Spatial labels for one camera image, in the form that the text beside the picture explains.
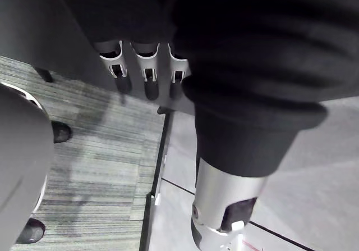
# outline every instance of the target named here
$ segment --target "tile grout line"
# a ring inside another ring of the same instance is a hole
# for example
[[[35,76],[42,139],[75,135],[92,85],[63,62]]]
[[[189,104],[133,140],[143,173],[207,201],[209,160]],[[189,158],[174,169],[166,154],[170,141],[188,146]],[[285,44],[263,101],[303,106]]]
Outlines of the tile grout line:
[[[167,182],[167,183],[169,183],[169,184],[171,184],[171,185],[174,185],[175,187],[177,187],[177,188],[179,188],[179,189],[182,189],[182,190],[185,191],[185,192],[188,192],[188,193],[192,194],[193,196],[195,195],[195,193],[193,193],[193,192],[191,192],[191,191],[189,191],[189,190],[187,190],[187,189],[185,189],[185,188],[183,188],[183,187],[181,187],[181,186],[179,186],[179,185],[176,185],[175,183],[173,183],[173,182],[171,182],[171,181],[169,181],[169,180],[167,180],[167,179],[165,179],[165,178],[162,178],[162,180],[165,181],[165,182]]]
[[[278,238],[280,238],[280,239],[282,239],[282,240],[284,240],[284,241],[286,241],[286,242],[288,242],[290,244],[293,244],[293,245],[295,245],[295,246],[297,246],[297,247],[299,247],[299,248],[301,248],[303,250],[315,251],[314,249],[311,249],[309,247],[306,247],[305,245],[302,245],[302,244],[300,244],[300,243],[298,243],[296,241],[293,241],[293,240],[291,240],[291,239],[289,239],[289,238],[287,238],[287,237],[285,237],[285,236],[283,236],[283,235],[281,235],[281,234],[279,234],[277,232],[274,232],[273,230],[267,229],[266,227],[261,226],[261,225],[257,224],[256,222],[249,221],[249,223],[252,224],[253,226],[255,226],[255,227],[259,228],[259,229],[262,229],[262,230],[264,230],[264,231],[266,231],[266,232],[268,232],[268,233],[270,233],[270,234],[272,234],[272,235],[274,235],[274,236],[276,236],[276,237],[278,237]]]

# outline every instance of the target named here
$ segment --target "gray panel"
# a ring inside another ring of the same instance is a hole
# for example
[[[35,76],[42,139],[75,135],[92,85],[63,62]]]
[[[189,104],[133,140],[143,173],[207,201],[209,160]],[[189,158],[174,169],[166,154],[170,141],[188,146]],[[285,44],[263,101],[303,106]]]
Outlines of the gray panel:
[[[0,233],[9,250],[39,198],[50,161],[53,132],[45,113],[0,85]]]

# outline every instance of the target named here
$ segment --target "caster wheel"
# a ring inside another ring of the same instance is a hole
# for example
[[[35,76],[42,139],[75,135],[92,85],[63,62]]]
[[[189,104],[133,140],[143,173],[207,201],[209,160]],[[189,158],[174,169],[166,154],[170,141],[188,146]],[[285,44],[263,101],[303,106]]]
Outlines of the caster wheel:
[[[34,218],[30,218],[17,238],[17,244],[33,244],[41,240],[45,233],[45,225]]]
[[[72,130],[68,125],[58,121],[51,121],[51,124],[54,132],[54,143],[64,143],[71,139]]]

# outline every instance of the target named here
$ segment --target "white floor tile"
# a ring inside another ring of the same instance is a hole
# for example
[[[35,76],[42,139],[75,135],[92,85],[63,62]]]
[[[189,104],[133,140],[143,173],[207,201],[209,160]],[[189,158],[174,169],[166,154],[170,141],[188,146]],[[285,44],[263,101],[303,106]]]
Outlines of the white floor tile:
[[[176,112],[167,151],[163,178],[195,191],[197,137],[195,118]]]
[[[165,181],[160,186],[161,200],[156,206],[149,251],[199,251],[192,239],[191,213],[194,196]],[[300,251],[262,229],[248,224],[239,249],[230,251]]]

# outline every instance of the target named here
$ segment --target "striped carpet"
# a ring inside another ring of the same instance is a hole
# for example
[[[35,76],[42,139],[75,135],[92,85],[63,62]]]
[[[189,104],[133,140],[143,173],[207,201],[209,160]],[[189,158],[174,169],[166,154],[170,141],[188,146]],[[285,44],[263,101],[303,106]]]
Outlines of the striped carpet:
[[[0,80],[33,94],[52,120],[69,124],[71,141],[55,145],[47,191],[35,218],[45,236],[12,250],[137,251],[164,117],[153,104],[0,57]]]

